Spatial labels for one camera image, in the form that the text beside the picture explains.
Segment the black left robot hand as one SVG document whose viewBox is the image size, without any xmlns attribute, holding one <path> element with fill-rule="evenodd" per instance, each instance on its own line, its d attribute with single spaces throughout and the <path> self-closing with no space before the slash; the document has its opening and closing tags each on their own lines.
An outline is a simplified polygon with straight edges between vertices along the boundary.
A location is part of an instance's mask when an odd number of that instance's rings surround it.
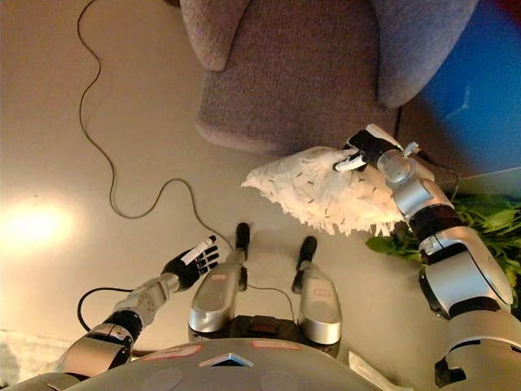
<svg viewBox="0 0 521 391">
<path fill-rule="evenodd" d="M 201 276 L 218 265 L 219 253 L 216 241 L 217 237 L 210 235 L 193 248 L 180 253 L 169 261 L 161 274 L 177 276 L 178 292 L 191 288 Z"/>
</svg>

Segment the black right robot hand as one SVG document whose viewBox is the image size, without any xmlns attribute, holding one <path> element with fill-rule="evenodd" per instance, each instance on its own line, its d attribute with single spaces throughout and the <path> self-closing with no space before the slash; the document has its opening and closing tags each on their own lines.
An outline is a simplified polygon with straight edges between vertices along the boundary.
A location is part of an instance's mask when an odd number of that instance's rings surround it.
<svg viewBox="0 0 521 391">
<path fill-rule="evenodd" d="M 358 170 L 364 171 L 367 165 L 376 167 L 379 158 L 388 151 L 403 151 L 402 146 L 385 130 L 376 124 L 369 124 L 358 131 L 344 144 L 343 151 L 347 156 L 333 164 L 337 172 Z"/>
</svg>

